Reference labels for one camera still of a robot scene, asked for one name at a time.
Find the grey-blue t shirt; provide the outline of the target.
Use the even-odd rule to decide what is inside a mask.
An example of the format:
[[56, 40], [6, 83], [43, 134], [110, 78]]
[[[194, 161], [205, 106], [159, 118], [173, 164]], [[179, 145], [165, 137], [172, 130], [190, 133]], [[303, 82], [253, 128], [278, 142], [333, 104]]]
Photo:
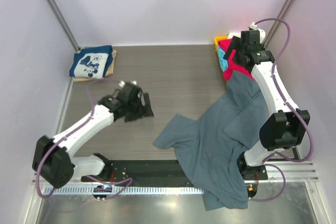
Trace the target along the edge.
[[187, 179], [203, 189], [207, 211], [246, 209], [248, 193], [237, 160], [258, 142], [266, 114], [257, 82], [235, 71], [225, 94], [199, 119], [175, 115], [153, 145], [174, 148]]

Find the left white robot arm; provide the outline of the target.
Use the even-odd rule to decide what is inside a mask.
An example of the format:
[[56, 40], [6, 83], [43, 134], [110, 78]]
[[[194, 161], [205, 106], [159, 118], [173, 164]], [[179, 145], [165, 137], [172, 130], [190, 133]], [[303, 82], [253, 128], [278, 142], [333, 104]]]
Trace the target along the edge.
[[132, 122], [153, 116], [149, 94], [135, 82], [121, 83], [120, 88], [101, 98], [77, 123], [53, 137], [44, 135], [37, 141], [32, 163], [36, 183], [43, 178], [58, 189], [75, 178], [108, 181], [112, 175], [111, 160], [99, 153], [75, 157], [77, 151], [117, 120]]

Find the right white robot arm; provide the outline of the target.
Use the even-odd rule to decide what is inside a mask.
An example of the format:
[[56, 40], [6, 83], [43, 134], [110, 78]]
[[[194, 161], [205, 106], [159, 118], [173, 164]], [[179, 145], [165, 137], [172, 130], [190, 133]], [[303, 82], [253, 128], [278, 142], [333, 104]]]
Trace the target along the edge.
[[260, 31], [246, 30], [230, 38], [224, 59], [241, 66], [257, 82], [266, 101], [269, 118], [259, 130], [259, 141], [242, 153], [236, 172], [248, 180], [266, 171], [264, 163], [271, 156], [300, 145], [310, 121], [288, 94], [277, 72], [275, 58], [260, 42]]

